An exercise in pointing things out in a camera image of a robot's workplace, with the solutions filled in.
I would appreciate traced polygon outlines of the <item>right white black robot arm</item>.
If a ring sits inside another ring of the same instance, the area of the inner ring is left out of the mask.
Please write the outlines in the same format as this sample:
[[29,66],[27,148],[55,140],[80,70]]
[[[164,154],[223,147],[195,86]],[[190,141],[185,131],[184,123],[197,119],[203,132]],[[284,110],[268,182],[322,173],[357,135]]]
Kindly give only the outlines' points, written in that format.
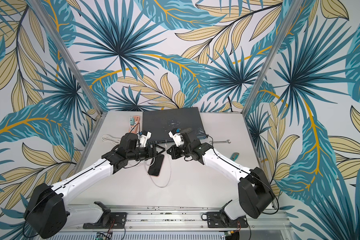
[[221,213],[233,221],[243,216],[257,219],[273,202],[275,196],[262,169],[250,169],[223,156],[208,143],[195,141],[180,146],[173,145],[167,153],[173,160],[191,158],[232,180],[238,186],[238,198],[227,202]]

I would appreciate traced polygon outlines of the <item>black smartphone pink case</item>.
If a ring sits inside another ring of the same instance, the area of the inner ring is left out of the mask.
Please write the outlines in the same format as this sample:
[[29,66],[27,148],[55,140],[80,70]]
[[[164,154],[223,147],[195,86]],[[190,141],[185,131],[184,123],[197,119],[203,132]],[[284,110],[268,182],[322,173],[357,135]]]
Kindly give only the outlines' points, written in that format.
[[153,163],[151,163],[148,169],[148,175],[152,177],[158,177],[161,172],[161,168],[164,161],[164,155],[160,154],[154,158]]

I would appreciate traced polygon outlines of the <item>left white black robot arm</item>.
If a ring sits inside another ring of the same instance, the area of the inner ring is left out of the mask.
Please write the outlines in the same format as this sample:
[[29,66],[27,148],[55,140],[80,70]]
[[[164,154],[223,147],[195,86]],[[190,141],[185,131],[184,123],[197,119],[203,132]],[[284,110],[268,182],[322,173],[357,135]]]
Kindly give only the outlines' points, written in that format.
[[108,227],[112,223],[111,210],[103,203],[73,207],[70,202],[95,183],[123,169],[129,161],[139,163],[162,154],[165,148],[148,145],[149,138],[149,132],[127,133],[119,144],[86,169],[52,185],[38,185],[24,213],[26,224],[43,239],[54,236],[64,227],[81,224]]

